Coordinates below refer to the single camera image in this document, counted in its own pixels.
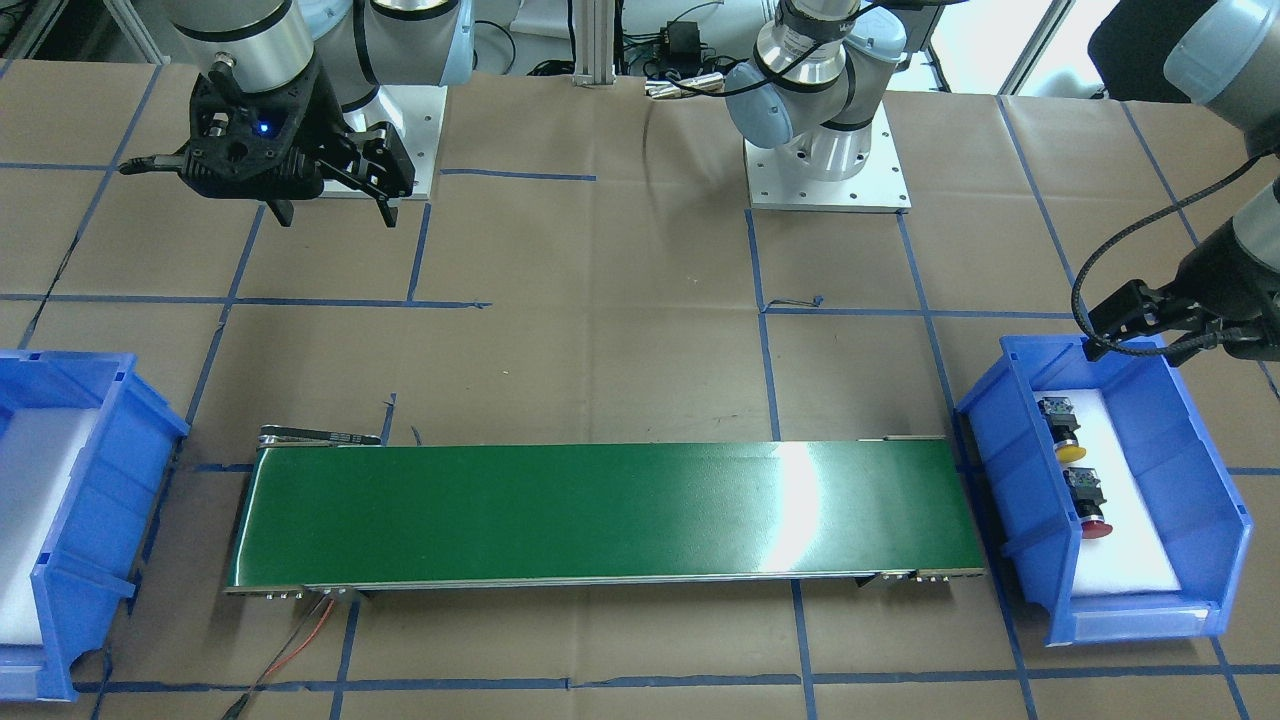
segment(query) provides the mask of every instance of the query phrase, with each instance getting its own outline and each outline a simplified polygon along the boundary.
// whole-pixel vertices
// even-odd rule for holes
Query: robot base
[[[392,111],[376,119],[392,120],[404,141],[404,150],[413,160],[413,193],[407,200],[430,200],[435,179],[435,156],[440,149],[440,129],[444,127],[444,101],[448,88],[434,85],[384,85],[383,92],[392,101]],[[360,197],[369,196],[358,190],[351,190],[337,181],[326,181],[321,197]]]
[[[845,181],[819,181],[801,174],[800,163],[787,163],[776,150],[746,146],[746,179],[751,208],[762,210],[823,210],[833,213],[897,213],[911,206],[897,147],[884,115],[872,120],[876,141],[861,172]]]

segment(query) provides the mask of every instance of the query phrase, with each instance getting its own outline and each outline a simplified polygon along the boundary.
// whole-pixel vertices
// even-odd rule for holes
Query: blue plastic bin
[[[127,578],[174,441],[188,429],[133,373],[136,361],[123,354],[0,350],[0,438],[23,410],[97,409],[65,493],[50,493],[54,520],[38,528],[47,534],[31,588],[41,644],[0,644],[0,700],[76,700],[72,662],[102,646],[116,605],[133,594]],[[6,477],[18,482],[10,489],[26,493],[26,468],[14,470],[20,461],[13,455]],[[22,544],[0,537],[10,548]]]
[[[1178,372],[1161,357],[1084,359],[1082,338],[1011,336],[960,401],[1046,644],[1219,635],[1253,521]],[[1158,347],[1156,341],[1130,345]],[[1071,597],[1080,528],[1033,392],[1098,389],[1181,592]]]

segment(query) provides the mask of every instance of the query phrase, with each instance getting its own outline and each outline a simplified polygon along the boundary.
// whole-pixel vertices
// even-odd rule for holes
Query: green conveyor belt
[[[262,450],[229,592],[982,571],[945,441]]]

